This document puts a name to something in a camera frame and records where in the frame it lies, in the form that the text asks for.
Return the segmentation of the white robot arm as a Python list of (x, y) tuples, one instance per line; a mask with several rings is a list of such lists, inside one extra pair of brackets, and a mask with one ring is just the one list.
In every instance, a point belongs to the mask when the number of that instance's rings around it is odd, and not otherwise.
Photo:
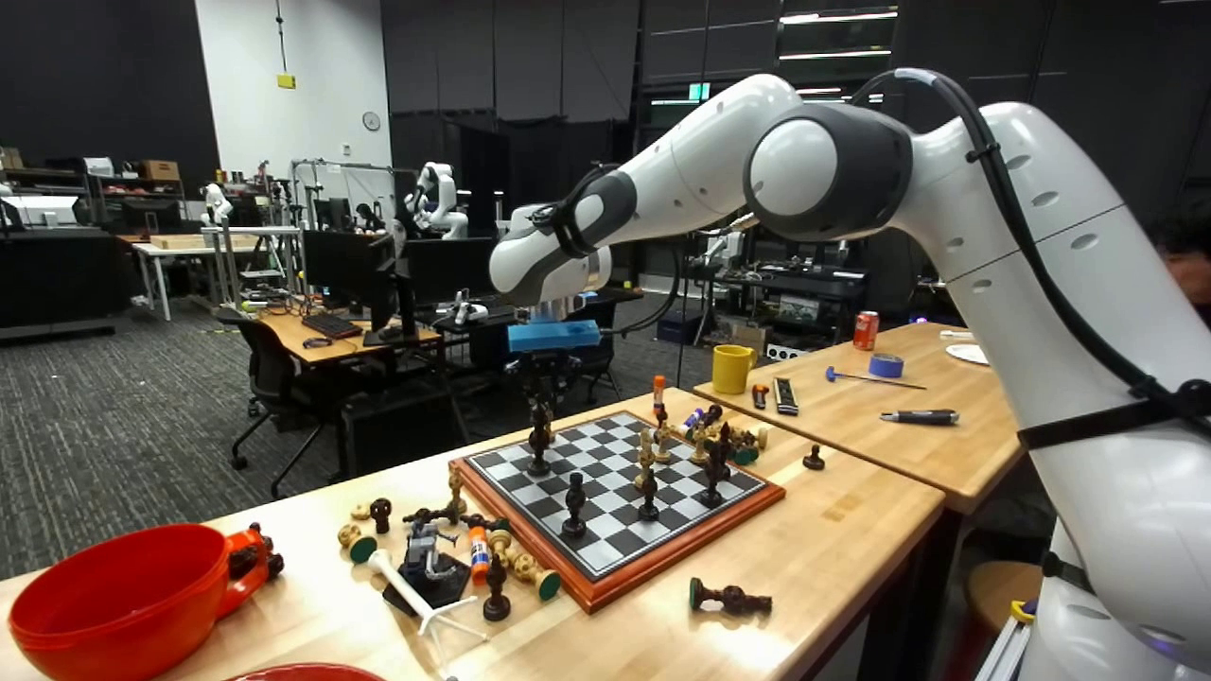
[(758, 71), (570, 198), (512, 214), (497, 290), (545, 308), (622, 241), (749, 213), (792, 241), (919, 241), (1017, 416), (1057, 510), (1017, 681), (1211, 681), (1211, 328), (1099, 163), (1030, 101), (928, 134)]

